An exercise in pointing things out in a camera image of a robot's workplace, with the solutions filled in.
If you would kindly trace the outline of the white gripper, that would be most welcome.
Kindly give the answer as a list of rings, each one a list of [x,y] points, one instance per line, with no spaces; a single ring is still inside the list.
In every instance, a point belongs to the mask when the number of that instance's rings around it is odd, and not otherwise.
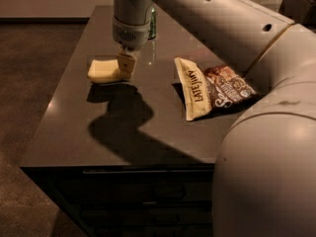
[[[113,38],[123,48],[141,49],[148,40],[153,2],[151,0],[114,0]],[[118,53],[119,76],[132,78],[136,57],[132,51]]]

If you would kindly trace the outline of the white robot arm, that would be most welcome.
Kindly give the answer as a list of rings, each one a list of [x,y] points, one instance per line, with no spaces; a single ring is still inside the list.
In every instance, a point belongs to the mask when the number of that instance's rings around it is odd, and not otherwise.
[[[250,0],[114,0],[129,32],[153,2],[262,99],[225,135],[213,174],[214,237],[316,237],[315,35]]]

